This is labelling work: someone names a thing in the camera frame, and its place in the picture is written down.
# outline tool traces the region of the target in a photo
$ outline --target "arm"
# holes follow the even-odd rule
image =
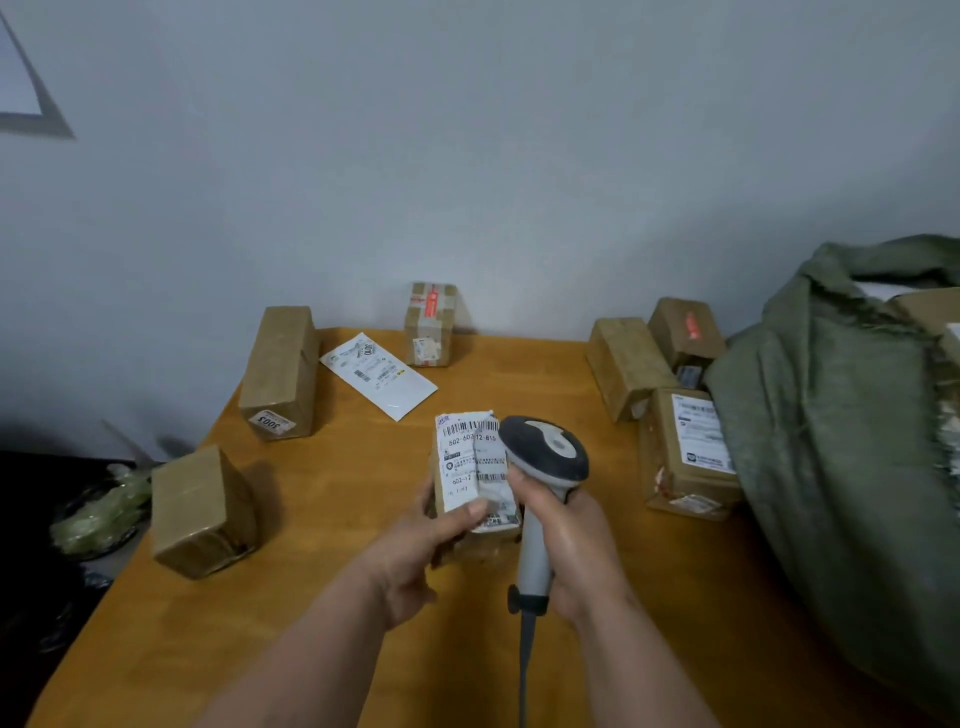
[[[598,728],[718,728],[634,596],[600,505],[577,491],[566,506],[511,467],[510,486],[543,524],[554,568],[550,604],[580,641]]]
[[[436,601],[424,571],[434,550],[487,515],[478,499],[431,520],[432,490],[424,485],[410,512],[337,574],[195,728],[357,724],[387,630]]]

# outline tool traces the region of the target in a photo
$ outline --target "barcode scanner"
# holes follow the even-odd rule
[[[566,503],[573,488],[587,479],[587,451],[567,430],[546,420],[514,415],[500,421],[507,459],[536,478]],[[546,614],[553,569],[543,543],[543,526],[529,508],[523,517],[523,540],[516,584],[507,591],[507,608],[520,612],[520,728],[526,724],[527,665],[533,651],[537,617]]]

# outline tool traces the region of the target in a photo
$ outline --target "green sack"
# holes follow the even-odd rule
[[[960,240],[821,246],[707,384],[807,606],[854,665],[960,722],[960,520],[935,347],[854,279],[960,285]]]

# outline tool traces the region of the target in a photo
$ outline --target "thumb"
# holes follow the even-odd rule
[[[550,489],[534,477],[531,477],[513,463],[507,471],[507,482],[516,499],[533,511],[544,525],[566,517],[564,505]]]
[[[486,498],[479,497],[433,519],[430,522],[430,535],[434,545],[445,544],[464,531],[479,525],[480,521],[487,517],[489,508],[490,502]]]

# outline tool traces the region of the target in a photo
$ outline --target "red label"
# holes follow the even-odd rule
[[[437,299],[440,294],[437,293],[437,286],[430,287],[430,293],[426,297],[426,308],[423,310],[423,317],[427,319],[437,318]]]
[[[694,341],[700,339],[700,324],[697,323],[697,317],[693,315],[693,311],[686,312],[686,332]]]

